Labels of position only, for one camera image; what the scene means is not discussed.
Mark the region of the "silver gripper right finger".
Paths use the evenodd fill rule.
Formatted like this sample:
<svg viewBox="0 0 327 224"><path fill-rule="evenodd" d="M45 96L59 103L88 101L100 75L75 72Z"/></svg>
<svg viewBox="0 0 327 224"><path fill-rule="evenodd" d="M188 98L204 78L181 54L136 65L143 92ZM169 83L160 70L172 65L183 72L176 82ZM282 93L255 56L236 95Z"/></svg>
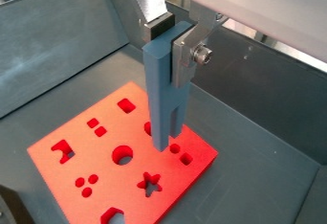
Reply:
<svg viewBox="0 0 327 224"><path fill-rule="evenodd" d="M196 24L176 38L172 44L172 84L181 88L193 78L196 65L205 65L213 51L207 38L228 17L191 2L189 18Z"/></svg>

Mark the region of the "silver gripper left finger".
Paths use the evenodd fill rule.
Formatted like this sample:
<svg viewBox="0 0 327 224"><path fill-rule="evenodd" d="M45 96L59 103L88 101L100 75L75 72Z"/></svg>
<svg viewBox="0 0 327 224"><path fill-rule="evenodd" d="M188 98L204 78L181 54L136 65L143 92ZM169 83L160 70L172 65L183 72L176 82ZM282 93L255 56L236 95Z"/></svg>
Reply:
<svg viewBox="0 0 327 224"><path fill-rule="evenodd" d="M164 0L132 0L141 38L149 42L175 25L175 15L167 10Z"/></svg>

